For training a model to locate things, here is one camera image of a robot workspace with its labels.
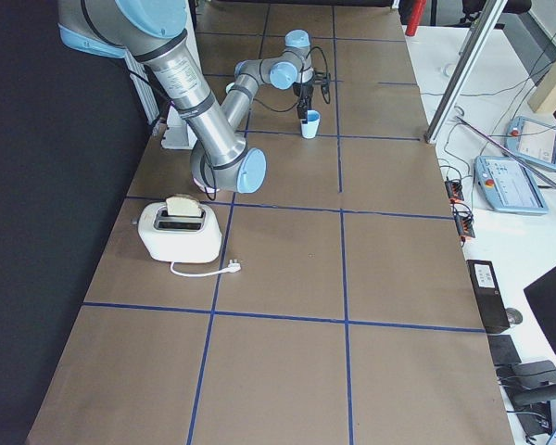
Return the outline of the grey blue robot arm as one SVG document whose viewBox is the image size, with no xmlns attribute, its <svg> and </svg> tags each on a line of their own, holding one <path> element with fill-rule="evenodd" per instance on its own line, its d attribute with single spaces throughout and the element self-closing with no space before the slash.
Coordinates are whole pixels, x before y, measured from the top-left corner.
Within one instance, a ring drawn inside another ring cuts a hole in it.
<svg viewBox="0 0 556 445">
<path fill-rule="evenodd" d="M 101 57 L 133 58 L 148 66 L 179 116 L 196 135 L 190 165 L 198 185 L 240 194 L 263 184 L 267 161 L 236 131 L 264 84 L 306 90 L 314 78 L 310 37 L 292 30 L 278 57 L 245 60 L 234 85 L 219 102 L 187 47 L 190 20 L 184 1 L 60 1 L 62 42 Z"/>
</svg>

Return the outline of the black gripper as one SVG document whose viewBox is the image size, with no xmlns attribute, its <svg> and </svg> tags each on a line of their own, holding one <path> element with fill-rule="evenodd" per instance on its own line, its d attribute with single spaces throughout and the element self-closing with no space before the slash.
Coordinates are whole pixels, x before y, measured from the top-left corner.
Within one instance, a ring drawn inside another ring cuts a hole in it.
<svg viewBox="0 0 556 445">
<path fill-rule="evenodd" d="M 293 93 L 297 98 L 297 116 L 300 121 L 308 118 L 308 108 L 311 107 L 313 97 L 313 81 L 293 83 Z"/>
</svg>

